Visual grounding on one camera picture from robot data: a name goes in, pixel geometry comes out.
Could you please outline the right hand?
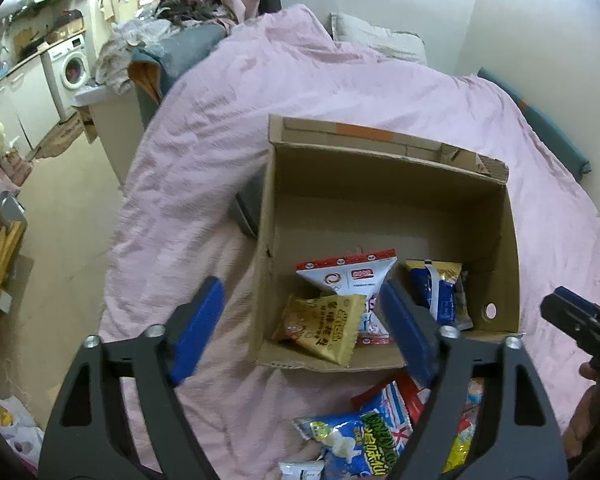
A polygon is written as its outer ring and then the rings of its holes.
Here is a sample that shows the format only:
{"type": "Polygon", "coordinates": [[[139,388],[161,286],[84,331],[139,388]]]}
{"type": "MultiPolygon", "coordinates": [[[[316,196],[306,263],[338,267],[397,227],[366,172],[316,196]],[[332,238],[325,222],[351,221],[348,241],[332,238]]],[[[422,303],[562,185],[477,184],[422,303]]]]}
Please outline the right hand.
{"type": "Polygon", "coordinates": [[[585,391],[562,435],[567,458],[579,456],[585,439],[594,430],[600,430],[600,372],[589,362],[584,362],[579,367],[579,374],[593,385],[585,391]]]}

